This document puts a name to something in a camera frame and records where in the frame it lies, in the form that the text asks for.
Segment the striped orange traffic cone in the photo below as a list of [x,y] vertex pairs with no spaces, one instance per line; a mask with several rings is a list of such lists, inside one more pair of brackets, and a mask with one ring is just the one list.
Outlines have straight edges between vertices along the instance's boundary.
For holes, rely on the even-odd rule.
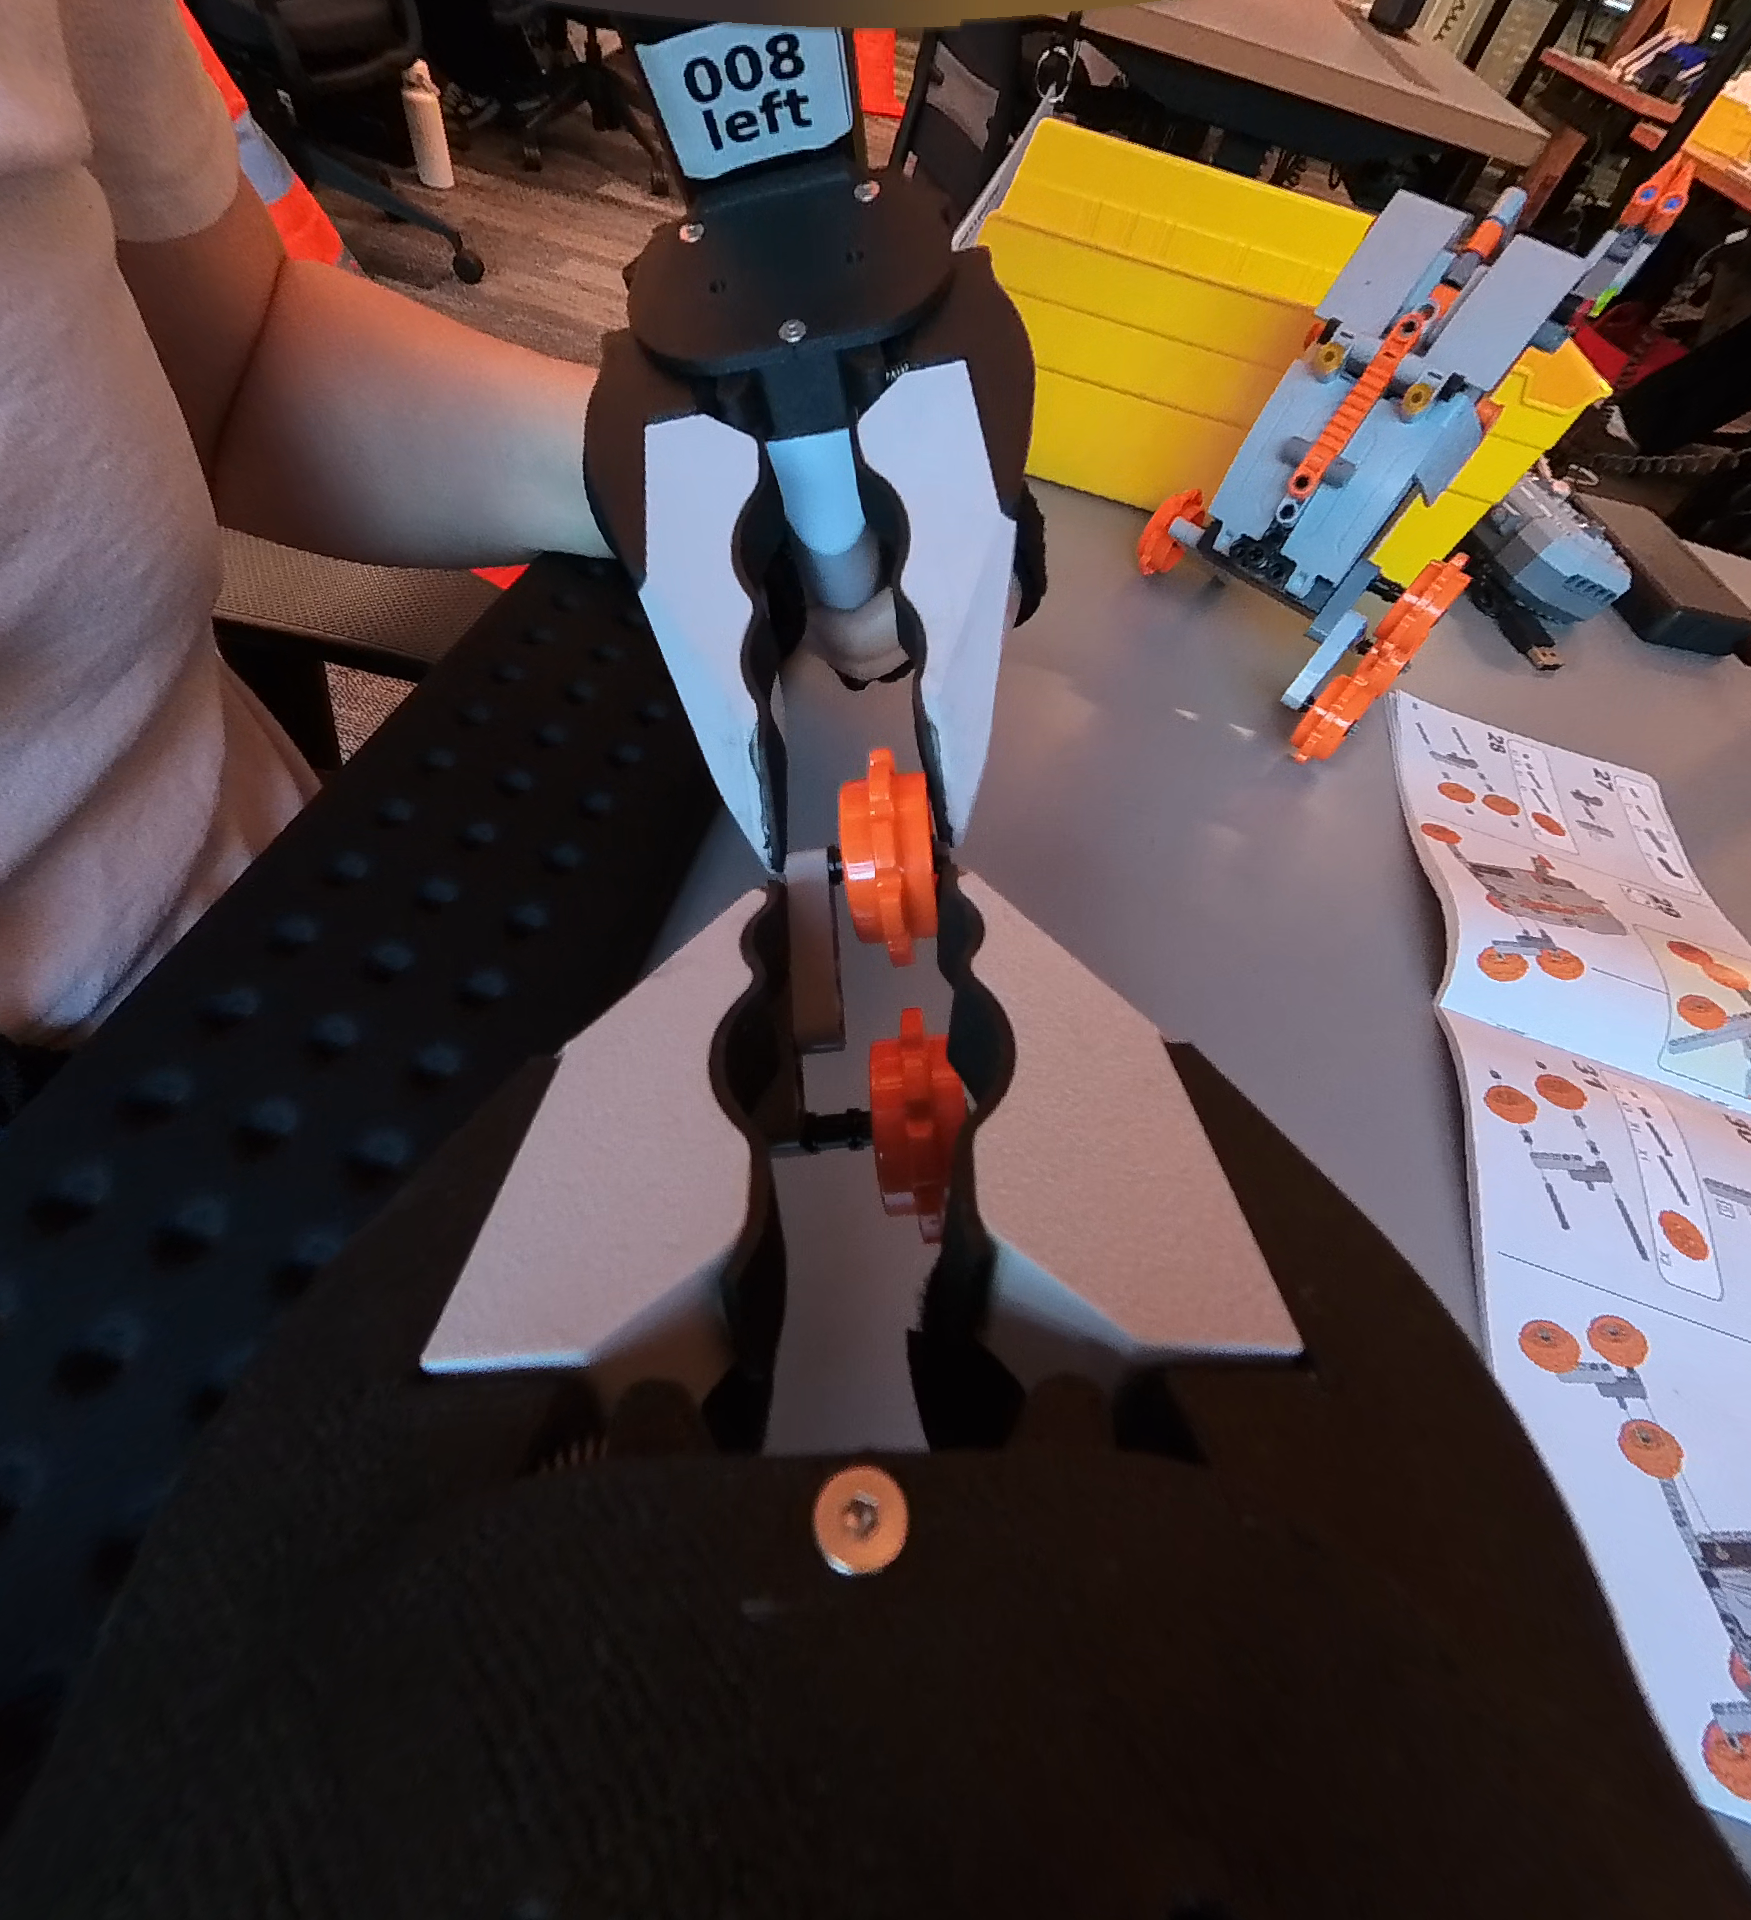
[[189,46],[201,59],[201,70],[225,102],[225,111],[238,131],[238,155],[248,195],[257,199],[257,203],[265,207],[270,225],[278,233],[285,259],[292,264],[319,264],[325,270],[362,280],[362,264],[333,227],[331,214],[325,214],[312,189],[299,176],[299,171],[292,171],[278,143],[261,128],[257,117],[247,105],[247,95],[193,17],[189,7],[176,4],[176,16],[183,22]]

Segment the person's left hand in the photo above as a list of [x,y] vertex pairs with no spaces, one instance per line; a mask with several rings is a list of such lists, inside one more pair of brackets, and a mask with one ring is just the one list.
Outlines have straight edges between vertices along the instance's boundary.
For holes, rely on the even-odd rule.
[[909,680],[916,669],[902,642],[891,588],[878,588],[855,611],[809,601],[802,648],[828,664],[851,690]]

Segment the grey mesh office chair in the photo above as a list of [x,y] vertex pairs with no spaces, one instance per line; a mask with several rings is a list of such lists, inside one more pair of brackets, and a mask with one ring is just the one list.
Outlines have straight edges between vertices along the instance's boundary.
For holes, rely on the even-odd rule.
[[338,563],[234,530],[220,554],[220,653],[315,776],[342,767],[328,664],[414,684],[503,599],[476,570]]

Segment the grey desk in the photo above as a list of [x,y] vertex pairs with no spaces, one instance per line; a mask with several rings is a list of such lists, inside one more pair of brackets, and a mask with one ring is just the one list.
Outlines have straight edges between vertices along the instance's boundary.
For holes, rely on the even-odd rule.
[[[1433,1015],[1439,902],[1410,850],[1386,724],[1369,716],[1325,767],[1290,762],[1276,690],[1301,648],[1256,592],[1196,565],[1135,574],[1138,514],[1039,488],[1051,592],[1008,638],[993,741],[965,864],[1072,949],[1169,1041],[1196,1043],[1414,1265],[1482,1339],[1461,1090]],[[1436,707],[1654,776],[1712,899],[1751,934],[1751,669],[1647,646],[1617,620],[1538,675],[1463,603],[1402,680]],[[791,684],[791,795],[821,841],[836,787],[907,718],[905,688],[847,695],[813,666]],[[927,1270],[914,1224],[882,1217],[864,1156],[778,1169],[791,1314],[766,1448],[923,1443],[905,1327]],[[1386,1443],[1311,1464],[1352,1469],[1389,1548],[1463,1548],[1488,1524],[1488,1571],[1540,1571],[1482,1497],[1412,1493],[1427,1459]]]

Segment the person's left forearm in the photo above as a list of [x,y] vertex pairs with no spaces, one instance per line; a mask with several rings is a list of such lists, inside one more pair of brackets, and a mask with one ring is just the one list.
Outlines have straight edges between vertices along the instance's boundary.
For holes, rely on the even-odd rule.
[[580,473],[591,371],[285,259],[248,182],[118,259],[220,523],[370,565],[608,554]]

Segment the black power adapter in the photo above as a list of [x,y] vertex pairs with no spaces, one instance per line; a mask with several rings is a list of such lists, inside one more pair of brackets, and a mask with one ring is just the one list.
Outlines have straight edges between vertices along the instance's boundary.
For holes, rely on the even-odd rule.
[[1751,642],[1751,608],[1650,507],[1593,494],[1578,494],[1578,506],[1630,570],[1630,588],[1612,611],[1638,638],[1707,657],[1728,657]]

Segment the grey beam orange wheel assembly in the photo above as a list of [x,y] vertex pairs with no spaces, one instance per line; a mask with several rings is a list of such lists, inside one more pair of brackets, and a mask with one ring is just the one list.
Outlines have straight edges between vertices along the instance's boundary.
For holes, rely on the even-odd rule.
[[[902,773],[891,752],[873,749],[858,782],[840,784],[837,837],[828,850],[791,854],[784,864],[791,928],[791,1031],[797,1056],[840,1052],[837,906],[858,944],[878,947],[894,966],[937,932],[937,858],[927,782]],[[793,1144],[867,1149],[885,1215],[914,1217],[927,1243],[942,1238],[942,1211],[967,1090],[950,1060],[950,1043],[925,1026],[920,1008],[902,1013],[894,1041],[867,1048],[867,1110],[798,1116]]]

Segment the grey orange block robot model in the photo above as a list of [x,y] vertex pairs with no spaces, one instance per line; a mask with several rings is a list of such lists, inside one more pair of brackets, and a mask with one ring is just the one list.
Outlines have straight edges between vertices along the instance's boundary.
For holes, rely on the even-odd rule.
[[1463,560],[1431,563],[1369,625],[1374,551],[1414,495],[1436,499],[1488,439],[1491,394],[1525,347],[1559,347],[1675,222],[1694,166],[1675,153],[1583,259],[1518,236],[1525,191],[1482,222],[1401,191],[1316,305],[1316,330],[1229,463],[1219,494],[1167,499],[1135,557],[1143,574],[1198,551],[1311,614],[1316,657],[1284,703],[1292,756],[1337,754],[1463,595]]

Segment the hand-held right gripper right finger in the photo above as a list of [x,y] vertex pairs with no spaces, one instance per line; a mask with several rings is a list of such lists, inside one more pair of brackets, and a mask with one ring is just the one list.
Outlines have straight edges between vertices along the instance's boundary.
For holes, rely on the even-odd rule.
[[1001,1445],[1051,1377],[1304,1344],[1155,1022],[986,879],[939,872],[950,1060],[974,1096],[907,1338],[932,1448]]

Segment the black office chair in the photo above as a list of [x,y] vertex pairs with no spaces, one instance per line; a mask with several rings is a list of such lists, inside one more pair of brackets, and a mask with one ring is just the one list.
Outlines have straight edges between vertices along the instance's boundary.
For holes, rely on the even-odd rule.
[[189,11],[310,189],[325,182],[384,220],[435,233],[453,252],[458,280],[482,282],[484,260],[453,225],[310,128],[322,102],[393,83],[423,58],[414,4],[189,4]]

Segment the person's light t-shirt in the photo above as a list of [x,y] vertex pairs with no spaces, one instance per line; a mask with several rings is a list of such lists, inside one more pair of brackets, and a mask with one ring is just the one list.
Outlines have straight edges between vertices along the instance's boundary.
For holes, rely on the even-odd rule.
[[315,792],[215,653],[220,530],[121,244],[238,199],[174,4],[0,4],[0,1035],[79,1036]]

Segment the white water bottle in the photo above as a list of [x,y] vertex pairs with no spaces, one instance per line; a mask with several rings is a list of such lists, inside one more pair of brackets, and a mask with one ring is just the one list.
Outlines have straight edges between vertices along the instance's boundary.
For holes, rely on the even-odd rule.
[[426,59],[413,59],[403,73],[403,113],[410,124],[418,182],[434,191],[450,191],[458,186],[453,155],[447,143],[441,90],[434,80]]

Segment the grey battery hub block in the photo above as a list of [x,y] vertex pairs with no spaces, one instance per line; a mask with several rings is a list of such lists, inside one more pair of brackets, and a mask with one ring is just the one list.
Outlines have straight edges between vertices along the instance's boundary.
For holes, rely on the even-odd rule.
[[1561,480],[1525,476],[1463,539],[1477,603],[1565,632],[1624,599],[1630,565]]

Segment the yellow storage bin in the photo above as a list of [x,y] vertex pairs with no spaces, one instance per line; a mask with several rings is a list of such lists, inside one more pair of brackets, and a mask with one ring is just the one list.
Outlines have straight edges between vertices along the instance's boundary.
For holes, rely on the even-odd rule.
[[1369,222],[1041,121],[983,225],[1037,361],[1031,476],[1129,507],[1214,495]]

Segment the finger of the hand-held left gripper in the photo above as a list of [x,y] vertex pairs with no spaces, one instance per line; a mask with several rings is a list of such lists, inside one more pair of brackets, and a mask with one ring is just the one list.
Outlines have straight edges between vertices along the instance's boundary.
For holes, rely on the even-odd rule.
[[961,844],[986,773],[1016,548],[969,368],[902,373],[862,414],[858,455],[902,512],[894,603],[916,662],[916,744],[937,830]]
[[757,442],[718,418],[646,423],[641,601],[720,798],[763,867],[778,873],[784,830],[766,760],[774,726],[744,682],[744,639],[759,608],[737,560],[759,478]]

